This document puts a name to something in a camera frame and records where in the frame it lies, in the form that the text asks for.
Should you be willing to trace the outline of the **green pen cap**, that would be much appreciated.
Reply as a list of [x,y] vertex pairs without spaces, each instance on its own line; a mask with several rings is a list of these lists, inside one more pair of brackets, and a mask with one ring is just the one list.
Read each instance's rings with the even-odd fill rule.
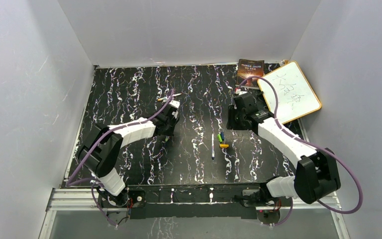
[[223,142],[223,139],[222,139],[222,136],[220,133],[217,135],[217,138],[218,138],[219,142]]

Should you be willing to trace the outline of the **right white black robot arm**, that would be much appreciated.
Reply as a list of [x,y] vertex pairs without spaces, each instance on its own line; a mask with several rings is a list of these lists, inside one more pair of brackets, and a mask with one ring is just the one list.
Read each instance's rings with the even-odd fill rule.
[[330,154],[300,142],[298,135],[277,123],[270,111],[258,108],[249,93],[228,107],[227,129],[251,130],[278,149],[295,167],[293,176],[275,176],[260,184],[256,198],[273,206],[280,197],[311,204],[341,188],[337,162]]

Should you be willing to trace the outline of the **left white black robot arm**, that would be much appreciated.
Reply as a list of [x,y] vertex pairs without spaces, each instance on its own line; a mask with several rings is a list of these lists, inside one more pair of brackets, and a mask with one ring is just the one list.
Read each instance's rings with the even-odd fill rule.
[[103,185],[103,191],[98,191],[103,198],[109,198],[116,207],[128,203],[127,186],[115,169],[121,148],[142,139],[172,136],[180,119],[179,107],[180,102],[173,100],[163,106],[154,118],[139,118],[124,125],[93,126],[79,147],[77,159],[85,160],[86,168]]

